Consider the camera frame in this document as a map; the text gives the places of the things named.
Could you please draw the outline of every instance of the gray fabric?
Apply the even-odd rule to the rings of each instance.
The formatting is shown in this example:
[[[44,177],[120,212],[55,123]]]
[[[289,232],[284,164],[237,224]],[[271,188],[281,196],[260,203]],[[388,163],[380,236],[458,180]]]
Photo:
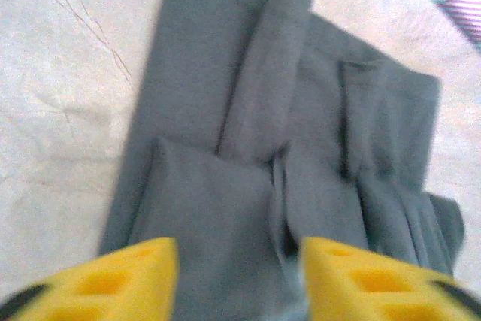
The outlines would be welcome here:
[[[174,320],[305,319],[294,242],[452,273],[457,205],[422,192],[438,97],[310,0],[164,0],[99,248],[176,237]]]

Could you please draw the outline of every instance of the yellow plastic piece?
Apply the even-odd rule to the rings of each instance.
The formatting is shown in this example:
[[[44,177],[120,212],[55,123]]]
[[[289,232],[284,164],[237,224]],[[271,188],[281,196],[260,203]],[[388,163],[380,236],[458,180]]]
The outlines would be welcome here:
[[[311,321],[479,321],[431,281],[451,277],[325,238],[302,247]]]
[[[176,283],[175,241],[156,238],[38,281],[11,321],[168,321]]]

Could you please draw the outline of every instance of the striped fabric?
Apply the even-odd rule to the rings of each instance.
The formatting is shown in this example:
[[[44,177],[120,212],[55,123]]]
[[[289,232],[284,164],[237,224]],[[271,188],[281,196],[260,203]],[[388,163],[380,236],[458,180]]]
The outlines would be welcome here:
[[[432,0],[481,53],[481,0]]]
[[[481,0],[446,0],[441,7],[481,50]]]

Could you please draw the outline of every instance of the beige floor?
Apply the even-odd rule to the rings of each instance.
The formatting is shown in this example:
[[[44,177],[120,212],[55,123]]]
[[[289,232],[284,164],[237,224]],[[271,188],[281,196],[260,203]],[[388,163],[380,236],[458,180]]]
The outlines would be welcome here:
[[[0,298],[90,259],[161,0],[0,0]],[[481,292],[481,58],[429,0],[313,9],[443,80],[428,188],[461,203]]]

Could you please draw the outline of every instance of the square hole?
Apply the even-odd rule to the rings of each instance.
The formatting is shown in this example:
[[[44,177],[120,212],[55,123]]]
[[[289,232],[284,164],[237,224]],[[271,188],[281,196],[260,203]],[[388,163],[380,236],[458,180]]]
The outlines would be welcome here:
[[[356,270],[351,279],[364,292],[409,292],[410,286],[398,275],[385,270]]]
[[[435,308],[415,304],[385,306],[383,313],[391,321],[441,321],[444,319]]]
[[[101,314],[101,310],[94,307],[60,308],[54,310],[47,321],[96,321]]]
[[[87,275],[77,289],[78,295],[115,295],[127,283],[122,272],[97,272]]]

